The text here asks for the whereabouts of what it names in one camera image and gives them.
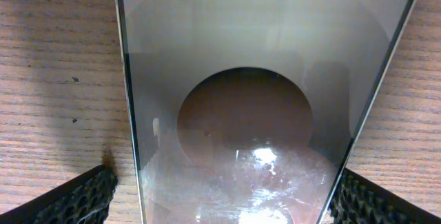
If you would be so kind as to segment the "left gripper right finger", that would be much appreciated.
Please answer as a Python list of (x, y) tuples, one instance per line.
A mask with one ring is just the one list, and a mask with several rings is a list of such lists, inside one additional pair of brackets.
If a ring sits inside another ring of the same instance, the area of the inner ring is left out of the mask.
[(345, 169), (329, 205), (337, 224), (440, 224), (431, 214)]

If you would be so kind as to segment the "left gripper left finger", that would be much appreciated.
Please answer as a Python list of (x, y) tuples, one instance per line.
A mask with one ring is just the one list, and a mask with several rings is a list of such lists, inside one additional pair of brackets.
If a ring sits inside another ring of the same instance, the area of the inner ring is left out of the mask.
[(103, 224), (109, 215), (118, 177), (99, 165), (1, 215), (1, 223)]

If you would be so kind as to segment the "Samsung Galaxy smartphone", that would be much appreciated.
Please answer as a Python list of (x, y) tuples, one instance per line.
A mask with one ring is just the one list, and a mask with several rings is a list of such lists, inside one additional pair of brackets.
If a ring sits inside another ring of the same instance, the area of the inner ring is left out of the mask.
[(143, 223), (318, 223), (416, 0), (116, 0)]

